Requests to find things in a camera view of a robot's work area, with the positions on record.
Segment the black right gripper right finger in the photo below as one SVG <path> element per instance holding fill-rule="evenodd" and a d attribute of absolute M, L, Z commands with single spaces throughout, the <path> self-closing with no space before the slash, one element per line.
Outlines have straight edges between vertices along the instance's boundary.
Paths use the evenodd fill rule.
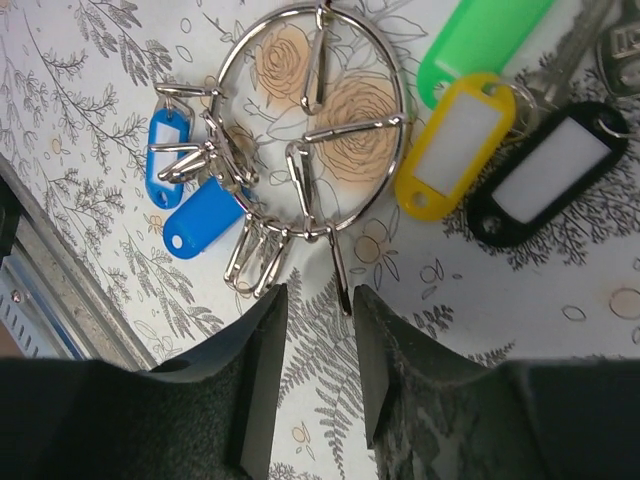
<path fill-rule="evenodd" d="M 353 294 L 366 441 L 382 479 L 635 479 L 639 364 L 484 367 Z"/>

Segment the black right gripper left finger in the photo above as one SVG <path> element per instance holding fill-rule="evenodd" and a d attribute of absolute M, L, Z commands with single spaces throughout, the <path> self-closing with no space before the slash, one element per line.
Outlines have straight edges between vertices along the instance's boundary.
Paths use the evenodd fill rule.
<path fill-rule="evenodd" d="M 5 479 L 264 479 L 288 290 L 149 371 L 101 360 L 1 363 Z"/>

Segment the large silver keyring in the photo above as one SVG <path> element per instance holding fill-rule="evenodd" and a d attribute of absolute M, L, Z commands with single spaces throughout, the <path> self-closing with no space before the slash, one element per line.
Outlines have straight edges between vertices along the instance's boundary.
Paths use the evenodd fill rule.
<path fill-rule="evenodd" d="M 295 3 L 241 33 L 212 85 L 155 89 L 156 110 L 192 120 L 187 143 L 148 143 L 183 153 L 159 179 L 200 187 L 215 177 L 244 210 L 226 285 L 260 297 L 294 240 L 326 239 L 349 312 L 339 235 L 391 182 L 409 139 L 408 93 L 385 34 L 329 1 Z"/>

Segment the green key tag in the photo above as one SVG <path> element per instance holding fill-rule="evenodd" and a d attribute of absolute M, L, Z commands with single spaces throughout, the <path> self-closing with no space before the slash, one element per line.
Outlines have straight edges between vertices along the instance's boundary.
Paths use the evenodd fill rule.
<path fill-rule="evenodd" d="M 434 109 L 458 78 L 497 74 L 547 14 L 551 1 L 461 1 L 420 63 L 416 87 Z"/>

